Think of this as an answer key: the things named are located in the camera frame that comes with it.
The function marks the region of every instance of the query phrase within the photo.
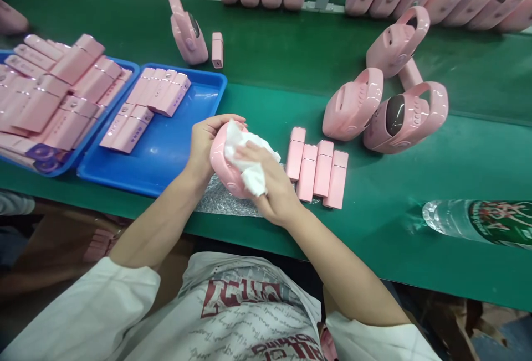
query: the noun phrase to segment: worker's left hand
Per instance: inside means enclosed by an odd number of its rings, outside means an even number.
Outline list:
[[[214,174],[211,166],[211,145],[220,127],[229,120],[245,124],[245,119],[234,114],[225,114],[209,117],[192,126],[192,139],[190,144],[190,157],[187,169],[193,171],[195,178],[210,179]]]

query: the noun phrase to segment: green workbench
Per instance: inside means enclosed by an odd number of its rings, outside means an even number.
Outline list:
[[[139,65],[185,66],[172,38],[167,0],[5,1],[46,38],[72,43],[90,33],[106,45],[107,55]],[[218,112],[245,116],[250,129],[267,138],[283,159],[292,127],[305,127],[309,143],[323,138],[328,99],[364,68],[365,51],[387,25],[334,14],[182,1],[206,38],[213,31],[224,35],[223,73],[229,85]],[[2,41],[3,48],[17,43]],[[532,252],[416,229],[428,200],[531,198],[532,129],[523,126],[532,121],[526,96],[531,41],[521,35],[431,29],[416,61],[426,79],[449,90],[453,115],[445,125],[394,156],[369,152],[360,139],[337,144],[350,154],[344,208],[308,207],[381,278],[532,310]],[[398,82],[389,80],[385,96],[398,90]],[[128,218],[153,202],[82,181],[74,172],[48,179],[5,163],[0,164],[0,187]],[[264,219],[194,213],[186,231],[304,257],[286,232]]]

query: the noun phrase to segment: pink rectangular device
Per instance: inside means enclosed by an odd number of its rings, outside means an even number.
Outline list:
[[[109,106],[111,101],[124,87],[124,85],[129,80],[132,74],[133,72],[131,70],[122,68],[122,72],[120,73],[118,78],[113,82],[113,84],[111,84],[105,94],[103,94],[103,96],[97,101],[97,104],[102,106]]]
[[[124,124],[126,124],[127,118],[131,115],[134,108],[135,108],[135,105],[133,104],[125,103],[122,105],[122,107],[120,108],[120,111],[115,116],[114,120],[109,126],[104,138],[102,138],[100,142],[100,146],[103,146],[106,148],[110,148],[112,146],[112,143],[115,141],[115,138],[120,133],[120,130],[122,129]]]
[[[345,177],[347,173],[347,160],[349,154],[334,151],[332,154],[331,180],[329,183],[329,196],[323,198],[323,206],[332,209],[341,209],[344,202]]]
[[[303,147],[303,160],[301,160],[301,171],[299,172],[298,187],[296,190],[298,198],[304,202],[312,201],[317,158],[318,147],[316,145],[305,144]]]
[[[120,130],[111,148],[125,153],[131,153],[140,137],[146,131],[146,127],[153,118],[154,113],[146,106],[137,105],[131,116]]]
[[[13,126],[33,132],[41,132],[67,94],[69,85],[52,75],[45,74],[37,79],[29,92],[30,98],[20,114],[13,120]]]
[[[4,63],[11,68],[19,71],[20,73],[29,76],[31,78],[38,78],[46,73],[46,70],[38,67],[35,64],[25,60],[24,58],[19,57],[18,55],[10,55],[6,58]]]
[[[318,143],[318,161],[314,177],[314,195],[316,196],[324,198],[329,196],[333,150],[334,144],[330,141],[321,140]]]
[[[41,37],[35,34],[28,34],[24,38],[24,42],[26,43],[26,45],[29,45],[34,50],[39,51],[41,54],[47,56],[48,58],[56,62],[64,55],[64,53],[58,50],[55,46],[49,44]]]
[[[301,161],[303,160],[303,147],[305,145],[306,130],[301,127],[292,128],[287,156],[287,176],[292,181],[299,179]]]
[[[25,44],[19,44],[14,49],[15,54],[32,64],[49,71],[54,65],[55,61],[48,58],[46,55],[41,54],[39,51],[35,51],[33,48],[28,47]]]
[[[222,33],[212,34],[212,65],[215,69],[223,68],[223,37]]]
[[[102,56],[105,47],[94,37],[83,34],[50,71],[58,79],[74,85]]]
[[[70,151],[98,107],[71,95],[67,96],[59,107],[63,110],[59,122],[52,128],[44,143],[63,151]]]
[[[174,81],[168,86],[164,97],[159,101],[157,112],[166,117],[172,117],[190,86],[188,76],[184,73],[178,73]]]

